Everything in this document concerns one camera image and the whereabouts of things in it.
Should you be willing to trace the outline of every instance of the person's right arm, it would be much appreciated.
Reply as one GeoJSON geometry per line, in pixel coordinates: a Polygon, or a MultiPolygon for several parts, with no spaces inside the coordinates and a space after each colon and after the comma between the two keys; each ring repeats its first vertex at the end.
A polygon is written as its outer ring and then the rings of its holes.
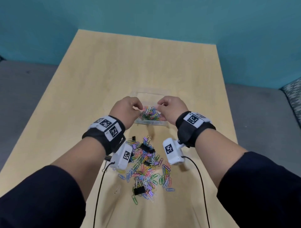
{"type": "MultiPolygon", "coordinates": [[[[171,96],[159,100],[157,109],[173,125],[188,111],[171,96]]],[[[198,136],[195,149],[218,188],[219,201],[241,228],[300,226],[300,177],[213,129],[198,136]]]]}

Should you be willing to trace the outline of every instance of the black cable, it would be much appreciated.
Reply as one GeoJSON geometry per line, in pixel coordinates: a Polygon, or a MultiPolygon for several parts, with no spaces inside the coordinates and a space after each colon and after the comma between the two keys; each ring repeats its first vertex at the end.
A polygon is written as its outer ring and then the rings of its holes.
{"type": "Polygon", "coordinates": [[[187,159],[189,159],[190,161],[192,161],[192,163],[195,165],[195,167],[197,168],[197,170],[198,170],[198,172],[199,172],[199,175],[200,175],[200,178],[201,178],[201,182],[202,182],[202,187],[203,187],[203,193],[204,193],[204,202],[205,202],[205,209],[206,209],[206,215],[207,215],[207,222],[208,222],[208,227],[210,228],[209,218],[208,218],[208,212],[207,212],[207,206],[206,206],[206,198],[205,198],[204,183],[203,183],[203,179],[202,179],[201,173],[200,173],[200,171],[199,171],[199,168],[198,168],[197,165],[194,163],[194,161],[191,160],[191,158],[186,157],[186,156],[181,156],[181,157],[182,157],[182,158],[187,158],[187,159]]]}
{"type": "MultiPolygon", "coordinates": [[[[112,164],[115,164],[115,162],[111,162],[110,164],[108,164],[108,166],[104,169],[104,174],[106,173],[108,167],[109,167],[110,165],[112,165],[112,164]]],[[[101,182],[100,182],[100,186],[99,186],[99,190],[98,190],[98,195],[97,195],[97,200],[96,200],[96,206],[95,206],[95,214],[94,214],[93,228],[95,227],[96,210],[97,210],[97,205],[98,205],[98,199],[99,199],[99,193],[100,193],[100,188],[101,188],[102,180],[104,179],[104,174],[102,175],[101,182]]]]}

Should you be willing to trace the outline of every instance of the black wristband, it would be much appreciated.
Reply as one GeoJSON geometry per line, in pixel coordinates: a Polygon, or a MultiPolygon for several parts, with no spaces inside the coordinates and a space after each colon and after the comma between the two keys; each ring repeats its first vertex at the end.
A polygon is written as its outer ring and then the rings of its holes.
{"type": "Polygon", "coordinates": [[[191,113],[186,111],[179,116],[175,125],[178,129],[178,139],[186,146],[195,147],[195,142],[198,136],[207,128],[216,130],[215,126],[210,122],[203,122],[198,128],[194,127],[191,123],[184,120],[187,114],[191,113]]]}
{"type": "MultiPolygon", "coordinates": [[[[112,152],[116,152],[120,148],[122,143],[125,141],[125,137],[124,137],[123,133],[126,130],[124,124],[119,119],[117,119],[113,116],[109,116],[109,117],[115,119],[116,122],[107,126],[105,131],[101,131],[101,130],[97,129],[97,127],[94,125],[92,128],[89,128],[82,135],[82,139],[85,137],[92,137],[92,138],[95,138],[96,140],[98,140],[104,147],[104,149],[106,151],[106,155],[109,155],[112,152]],[[116,123],[119,124],[121,131],[118,131],[116,129],[116,127],[115,127],[116,123]],[[112,140],[109,141],[105,134],[110,134],[110,137],[112,138],[112,140]]],[[[103,121],[103,119],[100,118],[93,124],[102,123],[102,121],[103,121]]]]}

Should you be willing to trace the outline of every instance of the transparent container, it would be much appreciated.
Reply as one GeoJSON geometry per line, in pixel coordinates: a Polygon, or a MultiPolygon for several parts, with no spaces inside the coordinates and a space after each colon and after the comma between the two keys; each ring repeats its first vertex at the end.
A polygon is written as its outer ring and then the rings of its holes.
{"type": "MultiPolygon", "coordinates": [[[[130,96],[131,97],[138,97],[141,101],[143,107],[151,106],[154,107],[157,105],[157,102],[163,98],[164,96],[169,95],[167,90],[161,89],[153,89],[153,88],[135,88],[130,96]]],[[[147,125],[158,125],[158,126],[167,126],[167,121],[160,121],[160,120],[142,120],[140,118],[135,120],[136,124],[147,124],[147,125]]]]}

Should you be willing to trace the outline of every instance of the hand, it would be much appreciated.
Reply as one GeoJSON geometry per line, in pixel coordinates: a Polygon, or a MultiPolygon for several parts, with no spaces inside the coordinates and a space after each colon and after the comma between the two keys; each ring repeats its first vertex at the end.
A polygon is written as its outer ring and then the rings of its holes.
{"type": "Polygon", "coordinates": [[[172,96],[165,96],[159,100],[156,109],[164,115],[161,120],[167,120],[173,125],[181,114],[188,111],[186,104],[180,98],[172,96]]]}
{"type": "Polygon", "coordinates": [[[109,115],[119,119],[127,130],[133,125],[135,119],[140,116],[140,111],[134,109],[133,106],[140,110],[143,109],[143,105],[137,97],[125,97],[115,103],[109,115]]]}

